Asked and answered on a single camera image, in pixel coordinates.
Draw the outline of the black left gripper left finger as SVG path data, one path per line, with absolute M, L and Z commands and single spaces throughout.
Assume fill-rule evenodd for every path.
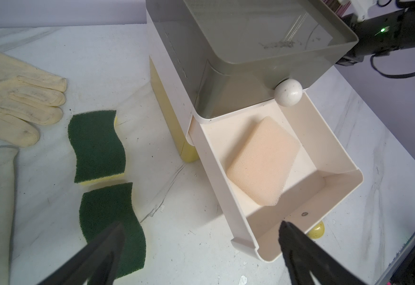
M 124 227 L 112 223 L 53 274 L 42 285 L 112 285 L 125 243 Z

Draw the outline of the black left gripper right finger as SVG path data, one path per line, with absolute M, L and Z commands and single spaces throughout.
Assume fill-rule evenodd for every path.
M 279 245 L 293 285 L 362 285 L 363 281 L 314 243 L 294 224 L 283 221 Z

